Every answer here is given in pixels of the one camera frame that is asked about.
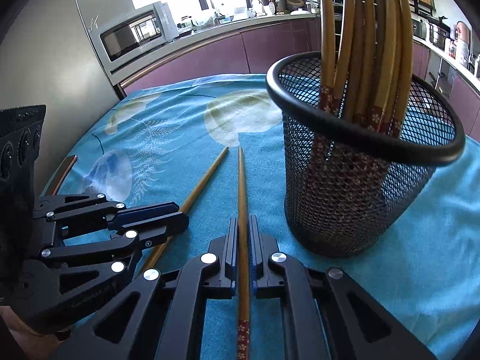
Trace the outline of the left hand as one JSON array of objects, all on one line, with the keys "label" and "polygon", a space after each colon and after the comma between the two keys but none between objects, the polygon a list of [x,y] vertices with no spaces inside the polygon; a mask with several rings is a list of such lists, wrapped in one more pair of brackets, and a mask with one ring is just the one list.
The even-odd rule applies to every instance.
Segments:
[{"label": "left hand", "polygon": [[42,335],[32,330],[10,306],[1,306],[1,320],[29,359],[48,359],[64,343],[53,334]]}]

